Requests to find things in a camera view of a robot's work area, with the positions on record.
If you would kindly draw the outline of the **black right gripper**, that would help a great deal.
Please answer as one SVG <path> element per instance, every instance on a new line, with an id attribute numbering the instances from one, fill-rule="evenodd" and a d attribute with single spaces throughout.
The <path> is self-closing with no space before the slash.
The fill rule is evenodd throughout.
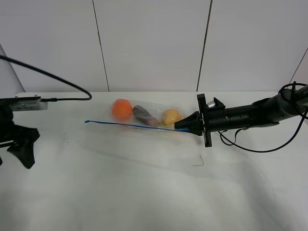
<path id="1" fill-rule="evenodd" d="M 188 132 L 191 134 L 204 136 L 205 147 L 211 147 L 211 132 L 221 131 L 223 128 L 226 128 L 228 115 L 226 114 L 225 105 L 216 97 L 213 99 L 216 103 L 216 107 L 214 108 L 208 108 L 205 94 L 198 94 L 197 100 L 199 112 L 196 111 L 190 116 L 177 121 L 174 124 L 174 128 L 176 130 L 188 129 Z"/>

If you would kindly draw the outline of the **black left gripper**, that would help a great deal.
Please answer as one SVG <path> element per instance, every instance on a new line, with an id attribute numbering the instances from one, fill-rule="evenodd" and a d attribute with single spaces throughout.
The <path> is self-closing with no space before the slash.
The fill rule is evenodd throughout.
<path id="1" fill-rule="evenodd" d="M 40 134 L 36 128 L 14 124 L 13 110 L 11 109 L 14 100 L 15 98 L 0 100 L 0 147 L 8 147 L 7 151 L 13 154 L 25 168 L 30 169 L 35 163 L 34 142 L 40 137 Z"/>

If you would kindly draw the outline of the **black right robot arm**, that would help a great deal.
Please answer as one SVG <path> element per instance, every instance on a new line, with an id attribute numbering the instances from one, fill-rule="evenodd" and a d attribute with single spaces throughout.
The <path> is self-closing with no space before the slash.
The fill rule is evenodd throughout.
<path id="1" fill-rule="evenodd" d="M 225 130 L 246 130 L 278 125 L 280 121 L 308 117 L 308 87 L 294 82 L 283 86 L 277 95 L 249 105 L 226 108 L 217 98 L 206 102 L 199 94 L 198 111 L 174 124 L 175 130 L 202 136 L 205 146 L 212 145 L 211 134 Z"/>

